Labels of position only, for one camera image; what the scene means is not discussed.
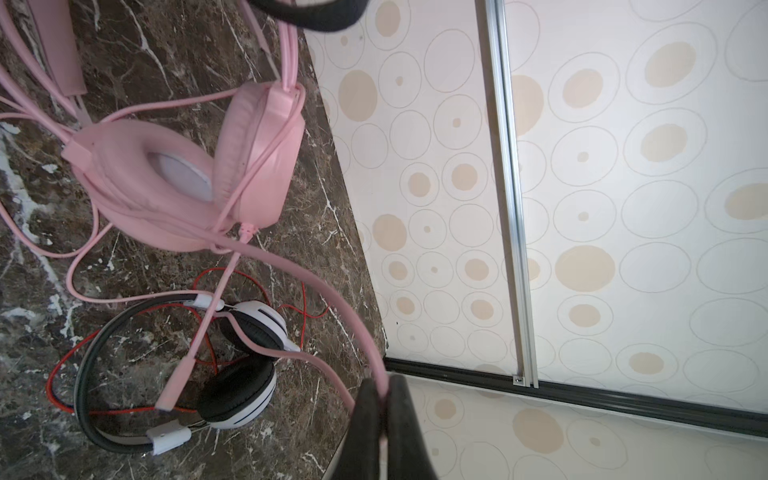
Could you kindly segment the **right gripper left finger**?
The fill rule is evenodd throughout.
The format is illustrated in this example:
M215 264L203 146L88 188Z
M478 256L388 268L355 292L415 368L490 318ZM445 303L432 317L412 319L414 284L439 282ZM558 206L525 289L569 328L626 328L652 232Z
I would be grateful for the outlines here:
M331 478L375 480L380 476L382 404L373 379L362 381Z

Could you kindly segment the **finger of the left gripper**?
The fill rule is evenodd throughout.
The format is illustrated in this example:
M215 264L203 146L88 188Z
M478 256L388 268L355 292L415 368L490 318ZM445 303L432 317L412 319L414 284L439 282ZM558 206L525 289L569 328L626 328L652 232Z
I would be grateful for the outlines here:
M247 4L276 20L322 33L335 33L356 24L364 15L368 0L335 0L305 6L273 0L249 0Z

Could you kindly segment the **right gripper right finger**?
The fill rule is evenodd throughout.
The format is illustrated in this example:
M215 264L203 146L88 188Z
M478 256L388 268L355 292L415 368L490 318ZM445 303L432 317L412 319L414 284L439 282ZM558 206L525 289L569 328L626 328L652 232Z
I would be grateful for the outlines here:
M384 412L388 443L387 478L437 480L404 376L392 375L389 378Z

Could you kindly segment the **pink headset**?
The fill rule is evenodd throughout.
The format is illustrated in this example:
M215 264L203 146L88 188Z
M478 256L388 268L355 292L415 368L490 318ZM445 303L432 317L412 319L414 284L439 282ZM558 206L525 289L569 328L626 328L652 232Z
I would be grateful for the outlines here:
M8 10L1 30L39 83L72 116L77 130L53 120L8 74L1 83L13 116L38 122L63 145L62 156L87 191L94 213L145 244L174 252L202 249L242 255L253 235L277 222L305 128L306 91L298 80L298 28L276 20L281 73L270 83L227 90L229 103L214 154L185 136L119 110L93 122L79 105L85 92L69 6L35 1L35 24L52 65L44 70Z

